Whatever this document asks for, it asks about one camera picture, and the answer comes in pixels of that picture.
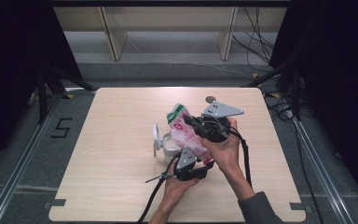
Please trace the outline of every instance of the gray carpet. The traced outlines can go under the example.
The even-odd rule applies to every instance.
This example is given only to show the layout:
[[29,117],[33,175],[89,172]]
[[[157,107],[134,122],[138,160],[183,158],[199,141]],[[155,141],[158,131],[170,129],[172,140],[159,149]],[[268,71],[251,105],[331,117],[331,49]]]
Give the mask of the gray carpet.
[[[251,79],[236,73],[223,72],[216,68],[193,64],[80,64],[79,68],[84,79],[96,87],[157,87],[157,86],[223,86],[238,87],[245,85]],[[255,70],[247,65],[220,64],[219,68],[230,71],[241,71],[251,75]],[[258,69],[269,69],[259,66]],[[272,90],[277,78],[263,84],[263,91]],[[66,87],[74,87],[72,83],[63,82]],[[23,175],[17,190],[7,207],[0,223],[52,223],[48,219],[48,203],[51,202],[61,183],[66,165],[70,160],[72,150],[82,128],[83,122],[92,103],[93,95],[75,95],[72,99],[61,99],[51,121],[33,155],[28,168]],[[269,105],[274,105],[279,99],[268,97]],[[311,111],[304,109],[304,114]],[[65,138],[51,138],[64,134],[56,130],[60,119],[62,126],[70,128]],[[336,184],[345,203],[350,208],[355,223],[358,223],[358,187],[351,178],[345,164],[333,155],[334,146],[321,127],[317,118],[302,116],[302,123],[323,158],[330,176]],[[38,104],[34,102],[19,121],[16,132],[7,147],[0,152],[0,189],[6,183],[11,171],[25,149],[38,120]],[[295,180],[302,203],[312,208],[307,213],[304,223],[320,223],[316,212],[319,207],[324,223],[339,223],[332,206],[319,180],[310,166],[306,155],[303,155],[306,173],[310,180],[317,204],[311,198],[304,174],[300,169],[300,158],[296,144],[295,131],[287,120],[274,120],[274,126],[282,144],[284,155]]]

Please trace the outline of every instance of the white cable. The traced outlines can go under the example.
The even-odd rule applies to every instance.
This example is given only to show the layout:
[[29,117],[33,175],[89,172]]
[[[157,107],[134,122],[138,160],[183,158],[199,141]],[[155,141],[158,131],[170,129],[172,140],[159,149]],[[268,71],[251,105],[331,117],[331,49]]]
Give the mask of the white cable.
[[[127,41],[140,53],[144,53],[143,51],[141,51],[140,49],[138,49],[133,43],[132,41],[130,41],[130,38],[127,37]],[[154,62],[154,61],[150,61],[148,59],[146,59],[148,62],[150,63],[167,63],[167,64],[179,64],[179,63],[168,63],[168,62],[164,62],[164,61],[160,61],[160,62]],[[184,64],[191,64],[191,65],[196,65],[196,66],[205,66],[205,67],[212,67],[214,69],[217,69],[217,70],[220,70],[220,71],[223,71],[223,72],[229,72],[229,73],[235,73],[235,74],[240,74],[244,77],[247,77],[247,78],[250,78],[251,80],[255,80],[253,77],[249,77],[247,75],[245,75],[244,73],[241,73],[241,72],[237,72],[237,71],[231,71],[231,70],[227,70],[227,69],[223,69],[223,68],[219,68],[219,67],[216,67],[215,65],[211,65],[211,64],[204,64],[204,63],[184,63]]]

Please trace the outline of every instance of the snack package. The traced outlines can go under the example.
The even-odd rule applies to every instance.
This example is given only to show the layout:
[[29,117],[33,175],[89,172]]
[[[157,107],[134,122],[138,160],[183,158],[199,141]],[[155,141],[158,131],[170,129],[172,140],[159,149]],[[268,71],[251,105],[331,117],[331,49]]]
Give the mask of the snack package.
[[212,157],[208,149],[202,146],[201,138],[194,133],[193,127],[185,124],[183,115],[191,117],[187,108],[180,104],[176,104],[173,110],[167,115],[171,139],[181,148],[189,147],[194,155],[206,164],[212,160]]

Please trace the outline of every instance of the floor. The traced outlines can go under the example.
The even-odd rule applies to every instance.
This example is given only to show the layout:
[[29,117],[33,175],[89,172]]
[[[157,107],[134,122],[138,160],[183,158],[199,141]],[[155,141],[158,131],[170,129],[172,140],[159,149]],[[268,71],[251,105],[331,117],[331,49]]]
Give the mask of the floor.
[[[66,33],[66,36],[83,78],[98,87],[236,87],[271,69],[265,61],[248,53],[236,41],[232,42],[228,60],[221,61],[213,33],[129,33],[121,58],[116,62],[110,58],[104,33],[73,32]],[[247,34],[235,36],[246,46],[250,42]],[[276,34],[263,36],[271,43],[276,38]],[[262,52],[260,45],[255,42],[252,48]],[[273,91],[278,78],[263,84],[260,89]],[[71,83],[63,83],[66,87],[75,87]],[[51,108],[52,114],[39,140],[34,142],[34,149],[26,160],[14,191],[8,197],[8,204],[1,207],[3,213],[0,223],[52,223],[48,219],[48,209],[61,183],[92,99],[93,94],[87,92],[50,99],[50,105],[55,107]],[[324,133],[317,116],[310,108],[303,107],[300,122],[294,124],[285,120],[284,116],[290,116],[290,112],[287,113],[285,104],[281,104],[282,100],[290,101],[290,97],[283,99],[282,95],[277,98],[267,94],[266,104],[270,105],[271,118],[307,211],[303,223],[358,223],[358,187],[345,164],[334,154],[335,147]],[[0,152],[0,192],[12,179],[12,172],[18,161],[23,159],[23,152],[30,148],[30,139],[38,130],[37,121],[38,105],[34,101],[19,121],[17,131],[7,147]],[[70,127],[64,138],[53,137],[64,135],[63,130],[56,129],[59,122],[64,127]],[[306,132],[303,134],[310,139],[312,149],[306,150],[305,141],[300,141],[301,148],[298,148],[294,125],[304,127]],[[323,179],[323,175],[321,178],[315,169],[314,161],[310,160],[312,150],[318,155],[329,179]],[[325,188],[326,181],[333,185],[338,198],[344,202],[348,219],[342,219],[335,211],[336,198],[332,199],[331,193]]]

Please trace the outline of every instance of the table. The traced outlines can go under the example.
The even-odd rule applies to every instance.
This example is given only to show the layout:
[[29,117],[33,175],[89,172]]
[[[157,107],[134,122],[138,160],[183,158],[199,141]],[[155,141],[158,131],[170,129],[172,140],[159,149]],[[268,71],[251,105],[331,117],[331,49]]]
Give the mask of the table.
[[[167,133],[166,115],[175,104],[183,104],[193,116],[199,116],[208,105],[205,97],[210,95],[245,111],[235,119],[250,148],[255,191],[266,192],[284,221],[303,221],[305,212],[291,210],[289,204],[300,203],[300,199],[260,90],[179,87],[97,91],[56,195],[64,206],[52,206],[50,219],[138,220],[157,184],[145,181],[166,167],[162,150],[153,157],[152,125],[158,125],[161,135]],[[162,195],[163,188],[145,221],[157,210]],[[215,166],[187,192],[169,222],[243,222],[243,216],[235,194]]]

